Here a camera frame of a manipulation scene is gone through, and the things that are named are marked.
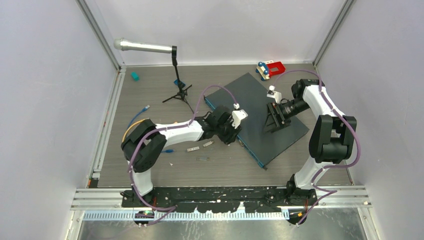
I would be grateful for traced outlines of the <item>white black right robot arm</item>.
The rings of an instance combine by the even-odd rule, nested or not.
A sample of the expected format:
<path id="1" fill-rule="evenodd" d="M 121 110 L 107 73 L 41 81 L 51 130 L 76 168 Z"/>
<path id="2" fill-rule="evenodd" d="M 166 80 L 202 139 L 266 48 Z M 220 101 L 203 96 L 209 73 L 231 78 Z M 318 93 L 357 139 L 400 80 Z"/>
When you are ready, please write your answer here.
<path id="1" fill-rule="evenodd" d="M 313 200 L 314 183 L 327 169 L 337 167 L 351 157 L 357 120 L 336 107 L 319 79 L 300 79 L 292 85 L 291 91 L 293 99 L 283 102 L 275 86 L 268 88 L 267 97 L 273 98 L 274 102 L 266 106 L 264 130 L 274 133 L 289 127 L 292 118 L 308 109 L 316 117 L 308 145 L 308 160 L 286 184 L 285 200 L 291 205 L 299 205 Z"/>

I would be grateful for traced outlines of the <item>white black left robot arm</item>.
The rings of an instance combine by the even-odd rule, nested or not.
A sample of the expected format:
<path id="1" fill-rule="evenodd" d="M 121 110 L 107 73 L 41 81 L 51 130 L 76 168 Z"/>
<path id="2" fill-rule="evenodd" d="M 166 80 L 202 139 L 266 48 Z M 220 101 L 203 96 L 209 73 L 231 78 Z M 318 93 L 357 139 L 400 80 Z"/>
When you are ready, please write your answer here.
<path id="1" fill-rule="evenodd" d="M 133 131 L 127 132 L 121 149 L 128 162 L 128 173 L 134 200 L 141 207 L 153 202 L 151 168 L 162 150 L 184 142 L 198 142 L 216 136 L 226 145 L 233 143 L 242 130 L 241 123 L 248 117 L 243 109 L 229 110 L 220 105 L 204 116 L 185 122 L 155 124 L 150 119 L 140 122 Z"/>

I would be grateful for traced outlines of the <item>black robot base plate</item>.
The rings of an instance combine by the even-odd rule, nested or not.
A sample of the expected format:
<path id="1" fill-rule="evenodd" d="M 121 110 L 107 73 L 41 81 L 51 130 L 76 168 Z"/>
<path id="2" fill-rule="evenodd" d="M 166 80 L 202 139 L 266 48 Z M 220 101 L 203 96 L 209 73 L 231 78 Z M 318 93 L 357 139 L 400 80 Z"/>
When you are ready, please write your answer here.
<path id="1" fill-rule="evenodd" d="M 152 206 L 166 213 L 235 213 L 240 207 L 246 213 L 274 213 L 279 207 L 295 207 L 305 211 L 316 204 L 314 190 L 292 190 L 284 186 L 227 187 L 155 187 L 142 199 L 135 190 L 123 190 L 124 208 Z"/>

